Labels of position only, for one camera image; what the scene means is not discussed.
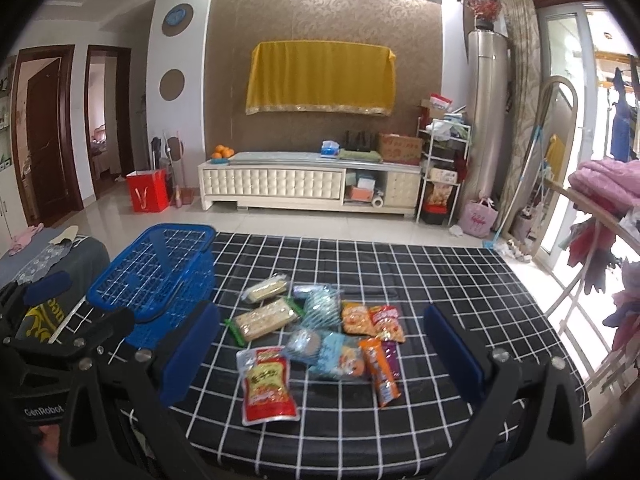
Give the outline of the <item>green-sealed cracker pack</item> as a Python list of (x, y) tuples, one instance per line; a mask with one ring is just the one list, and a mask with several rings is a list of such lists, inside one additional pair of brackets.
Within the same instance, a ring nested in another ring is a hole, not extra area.
[(245, 347), (249, 342), (280, 330), (303, 318), (304, 311), (291, 298), (281, 297), (250, 312), (228, 318), (224, 325), (237, 344)]

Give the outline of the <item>blue plastic basket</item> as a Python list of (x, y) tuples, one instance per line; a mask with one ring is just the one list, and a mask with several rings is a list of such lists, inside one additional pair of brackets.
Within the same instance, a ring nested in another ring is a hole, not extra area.
[(103, 312), (130, 310), (134, 329), (126, 343), (153, 350), (212, 296), (215, 237), (204, 224), (151, 226), (99, 275), (86, 299)]

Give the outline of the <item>orange snack bar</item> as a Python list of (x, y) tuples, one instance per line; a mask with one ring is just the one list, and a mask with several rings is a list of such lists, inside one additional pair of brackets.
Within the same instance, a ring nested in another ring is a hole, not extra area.
[(399, 399), (401, 394), (393, 370), (386, 359), (382, 341), (375, 338), (363, 339), (359, 343), (359, 348), (369, 374), (373, 378), (378, 406), (385, 408), (390, 402)]

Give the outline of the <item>purple snack bar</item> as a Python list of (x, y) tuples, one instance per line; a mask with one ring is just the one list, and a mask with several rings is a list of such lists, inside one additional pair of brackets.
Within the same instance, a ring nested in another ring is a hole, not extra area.
[(398, 343), (396, 341), (384, 340), (382, 342), (382, 347), (393, 378), (395, 380), (399, 380), (401, 378), (401, 371), (398, 356)]

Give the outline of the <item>red yellow snack pouch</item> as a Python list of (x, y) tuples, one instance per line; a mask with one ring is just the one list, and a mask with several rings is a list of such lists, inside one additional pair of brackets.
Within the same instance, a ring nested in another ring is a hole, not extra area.
[(243, 389), (245, 427), (299, 420), (297, 404), (288, 388), (290, 361), (282, 347), (241, 350), (236, 354), (236, 369)]

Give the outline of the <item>clear cracker pack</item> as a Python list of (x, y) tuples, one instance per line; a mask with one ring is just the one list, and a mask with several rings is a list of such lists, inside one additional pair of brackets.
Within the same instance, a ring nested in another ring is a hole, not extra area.
[(247, 304), (259, 304), (267, 299), (281, 295), (288, 290), (288, 276), (274, 274), (269, 278), (245, 289), (241, 300)]

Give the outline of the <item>red snack packet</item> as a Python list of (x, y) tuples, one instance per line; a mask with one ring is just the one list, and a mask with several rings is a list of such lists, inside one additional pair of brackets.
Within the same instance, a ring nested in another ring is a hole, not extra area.
[(405, 331), (400, 324), (400, 314), (395, 307), (388, 304), (370, 307), (369, 314), (376, 338), (396, 344), (406, 341)]

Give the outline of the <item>orange yellow snack packet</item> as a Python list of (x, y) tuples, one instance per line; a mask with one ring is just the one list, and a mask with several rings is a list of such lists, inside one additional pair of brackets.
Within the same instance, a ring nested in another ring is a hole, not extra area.
[(363, 304), (349, 301), (342, 303), (342, 326), (344, 332), (349, 335), (376, 336), (369, 309)]

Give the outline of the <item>blue bear cookie bag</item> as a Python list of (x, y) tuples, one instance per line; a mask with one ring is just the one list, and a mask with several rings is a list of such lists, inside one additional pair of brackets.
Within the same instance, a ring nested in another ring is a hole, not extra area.
[(309, 367), (311, 375), (336, 380), (366, 377), (367, 367), (358, 337), (326, 330), (320, 334), (322, 345), (317, 362)]

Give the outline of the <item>teal net snack pack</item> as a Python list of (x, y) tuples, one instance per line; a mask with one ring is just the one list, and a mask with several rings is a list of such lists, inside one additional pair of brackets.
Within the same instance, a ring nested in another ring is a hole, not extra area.
[(342, 322), (340, 291), (328, 284), (293, 287), (293, 298), (302, 305), (302, 326), (313, 330), (333, 330)]

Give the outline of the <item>striped blue cake pack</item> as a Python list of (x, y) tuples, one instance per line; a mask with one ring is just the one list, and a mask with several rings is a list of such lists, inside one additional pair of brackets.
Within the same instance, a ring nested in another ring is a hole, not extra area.
[(291, 361), (312, 365), (318, 360), (322, 336), (311, 328), (299, 327), (282, 349), (282, 354)]

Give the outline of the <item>grey queen shirt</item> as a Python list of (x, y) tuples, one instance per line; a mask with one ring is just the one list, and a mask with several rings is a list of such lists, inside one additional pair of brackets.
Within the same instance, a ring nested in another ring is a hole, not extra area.
[(111, 259), (91, 236), (45, 228), (1, 258), (1, 337), (45, 344)]

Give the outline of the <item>black white grid tablecloth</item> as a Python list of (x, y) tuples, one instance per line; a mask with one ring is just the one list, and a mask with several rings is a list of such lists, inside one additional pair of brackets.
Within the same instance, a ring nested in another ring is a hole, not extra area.
[(145, 438), (188, 478), (575, 479), (585, 386), (503, 258), (164, 223), (94, 272), (51, 340), (81, 354), (61, 456)]

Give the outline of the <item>plate of oranges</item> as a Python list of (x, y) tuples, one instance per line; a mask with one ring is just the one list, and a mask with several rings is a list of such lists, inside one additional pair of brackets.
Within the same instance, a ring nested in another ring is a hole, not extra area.
[(235, 150), (230, 146), (218, 144), (210, 156), (209, 161), (212, 164), (228, 164), (230, 159), (235, 155)]

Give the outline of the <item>blue tissue box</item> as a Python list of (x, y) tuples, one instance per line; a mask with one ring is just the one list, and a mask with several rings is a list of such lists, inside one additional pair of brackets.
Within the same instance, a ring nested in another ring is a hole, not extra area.
[(336, 157), (341, 151), (341, 145), (333, 140), (324, 140), (321, 143), (320, 155), (322, 157)]

